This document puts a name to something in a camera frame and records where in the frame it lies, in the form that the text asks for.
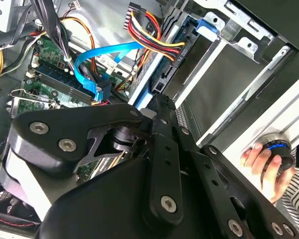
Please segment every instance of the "red wire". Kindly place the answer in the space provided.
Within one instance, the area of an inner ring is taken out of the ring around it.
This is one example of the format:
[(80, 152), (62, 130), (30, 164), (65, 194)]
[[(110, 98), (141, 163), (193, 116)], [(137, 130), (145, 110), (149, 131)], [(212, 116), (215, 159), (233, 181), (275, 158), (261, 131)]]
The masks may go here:
[(152, 18), (151, 15), (149, 15), (148, 13), (145, 13), (145, 16), (148, 17), (150, 19), (150, 21), (154, 24), (154, 26), (156, 27), (157, 30), (157, 39), (160, 40), (160, 35), (161, 35), (161, 31), (160, 31), (160, 27), (157, 24), (157, 22), (155, 21), (154, 18)]
[(164, 48), (164, 47), (158, 47), (156, 45), (154, 45), (152, 42), (148, 41), (146, 38), (144, 38), (143, 36), (139, 35), (139, 33), (137, 31), (134, 30), (132, 24), (131, 24), (131, 20), (129, 22), (129, 26), (128, 28), (130, 29), (130, 31), (138, 38), (138, 39), (141, 39), (143, 41), (145, 41), (148, 45), (150, 45), (150, 47), (152, 48), (158, 48), (159, 50), (164, 50), (164, 51), (169, 51), (169, 52), (175, 52), (175, 53), (180, 53), (179, 50), (176, 50), (176, 49), (170, 49), (170, 48)]
[(104, 106), (104, 105), (107, 105), (109, 101), (105, 101), (104, 103), (101, 103), (101, 104), (98, 104), (98, 105), (94, 105), (94, 106)]
[(34, 223), (29, 223), (29, 224), (14, 224), (14, 223), (6, 222), (3, 219), (0, 219), (0, 222), (8, 224), (10, 226), (14, 226), (14, 227), (29, 227), (29, 226), (33, 226), (34, 225)]

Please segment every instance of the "yellow wire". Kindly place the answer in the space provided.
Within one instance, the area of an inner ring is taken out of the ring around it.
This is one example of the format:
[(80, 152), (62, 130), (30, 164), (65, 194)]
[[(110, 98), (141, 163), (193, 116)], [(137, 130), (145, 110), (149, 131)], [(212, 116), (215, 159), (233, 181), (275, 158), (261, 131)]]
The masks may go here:
[(130, 33), (130, 35), (131, 35), (131, 37), (134, 39), (134, 41), (137, 41), (137, 42), (138, 42), (140, 45), (142, 45), (143, 47), (145, 47), (145, 48), (147, 48), (147, 49), (149, 49), (149, 50), (151, 50), (151, 51), (153, 51), (153, 52), (163, 54), (164, 56), (166, 56), (166, 57), (167, 57), (168, 59), (170, 59), (171, 61), (174, 61), (174, 59), (173, 59), (171, 56), (169, 56), (169, 55), (167, 55), (167, 54), (165, 54), (165, 53), (163, 53), (163, 52), (157, 51), (157, 50), (155, 50), (155, 49), (153, 49), (153, 48), (151, 48), (151, 47), (148, 47), (148, 46), (144, 45), (142, 42), (140, 42), (139, 40), (137, 40), (131, 33)]
[(156, 43), (162, 45), (162, 46), (170, 46), (170, 47), (175, 47), (175, 46), (183, 46), (185, 45), (185, 42), (180, 42), (180, 43), (173, 43), (173, 44), (169, 44), (169, 43), (165, 43), (165, 42), (161, 42), (159, 40), (157, 40), (155, 37), (152, 37), (151, 35), (149, 35), (146, 31), (144, 31), (141, 27), (141, 25), (139, 24), (139, 22), (136, 20), (136, 18), (134, 17), (134, 13), (133, 11), (131, 12), (131, 16), (132, 16), (132, 21), (135, 24), (135, 27), (141, 31), (143, 34), (145, 34), (147, 37), (149, 37), (150, 39), (152, 39), (153, 41), (155, 41)]
[(145, 63), (145, 61), (146, 61), (146, 59), (147, 59), (148, 55), (149, 55), (149, 51), (147, 51), (147, 52), (145, 53), (144, 59), (143, 59), (143, 61), (141, 62), (141, 64), (140, 64), (139, 68), (141, 68), (141, 67), (142, 67), (142, 65)]
[(0, 50), (0, 74), (2, 73), (3, 70), (3, 51)]

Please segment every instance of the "blue plastic tab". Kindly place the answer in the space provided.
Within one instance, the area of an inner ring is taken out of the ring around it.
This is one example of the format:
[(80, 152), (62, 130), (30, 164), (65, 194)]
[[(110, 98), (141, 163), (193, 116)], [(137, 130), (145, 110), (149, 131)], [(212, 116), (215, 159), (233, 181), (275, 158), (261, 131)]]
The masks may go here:
[(119, 44), (119, 45), (113, 45), (113, 46), (105, 46), (97, 49), (92, 49), (89, 51), (86, 51), (78, 56), (74, 63), (74, 74), (76, 79), (83, 85), (83, 87), (95, 94), (95, 101), (100, 101), (103, 99), (103, 92), (100, 92), (97, 90), (97, 84), (86, 77), (84, 77), (80, 71), (79, 66), (87, 59), (100, 56), (103, 54), (110, 54), (113, 52), (126, 52), (127, 50), (133, 50), (133, 49), (139, 49), (143, 48), (141, 45), (139, 45), (137, 42), (130, 42), (125, 44)]
[(206, 22), (204, 19), (198, 20), (196, 31), (212, 42), (217, 39), (217, 28), (212, 24)]

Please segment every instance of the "blue ring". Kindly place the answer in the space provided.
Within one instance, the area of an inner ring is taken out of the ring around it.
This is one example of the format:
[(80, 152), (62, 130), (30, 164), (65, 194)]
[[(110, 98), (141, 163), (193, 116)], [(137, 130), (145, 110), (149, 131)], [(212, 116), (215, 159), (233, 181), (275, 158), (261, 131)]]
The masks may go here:
[(275, 144), (273, 146), (270, 146), (268, 149), (277, 148), (277, 147), (287, 147), (285, 144)]

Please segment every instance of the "orange wire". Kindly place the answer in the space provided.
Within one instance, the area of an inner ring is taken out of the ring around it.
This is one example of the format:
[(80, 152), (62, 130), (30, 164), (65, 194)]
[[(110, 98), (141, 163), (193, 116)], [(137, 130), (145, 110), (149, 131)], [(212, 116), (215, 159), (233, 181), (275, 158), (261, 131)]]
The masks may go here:
[[(90, 29), (84, 24), (84, 22), (82, 22), (80, 19), (76, 18), (76, 17), (64, 17), (62, 19), (69, 19), (69, 20), (73, 20), (76, 21), (77, 23), (79, 23), (81, 26), (84, 27), (84, 29), (86, 30), (86, 32), (89, 34), (90, 36), (90, 40), (91, 40), (91, 48), (94, 49), (95, 48), (95, 43), (94, 43), (94, 38), (92, 36), (92, 33), (90, 31)], [(91, 69), (93, 72), (95, 72), (97, 74), (97, 67), (96, 67), (96, 62), (95, 62), (95, 58), (93, 57), (91, 60)]]
[(134, 35), (133, 35), (133, 33), (131, 32), (131, 30), (130, 30), (129, 27), (128, 27), (128, 32), (129, 32), (130, 36), (133, 38), (133, 40), (136, 41), (136, 42), (138, 42), (138, 43), (139, 43), (140, 45), (142, 45), (143, 47), (145, 47), (145, 48), (147, 48), (147, 49), (149, 49), (149, 50), (151, 50), (151, 51), (153, 51), (153, 52), (163, 54), (164, 56), (166, 56), (166, 57), (167, 57), (168, 59), (170, 59), (171, 61), (174, 61), (174, 59), (173, 59), (171, 56), (169, 56), (169, 55), (167, 55), (167, 54), (165, 54), (165, 53), (163, 53), (163, 52), (159, 52), (159, 51), (155, 50), (154, 48), (151, 48), (151, 47), (149, 47), (149, 46), (146, 46), (146, 45), (144, 45), (143, 43), (141, 43), (139, 40), (137, 40), (136, 37), (134, 37)]
[(149, 11), (147, 11), (146, 14), (149, 15), (149, 16), (153, 19), (153, 21), (155, 21), (156, 26), (158, 27), (158, 30), (157, 30), (157, 38), (156, 38), (156, 39), (157, 39), (157, 40), (160, 40), (161, 32), (160, 32), (159, 23), (158, 23), (156, 17), (154, 17), (154, 15), (151, 14)]

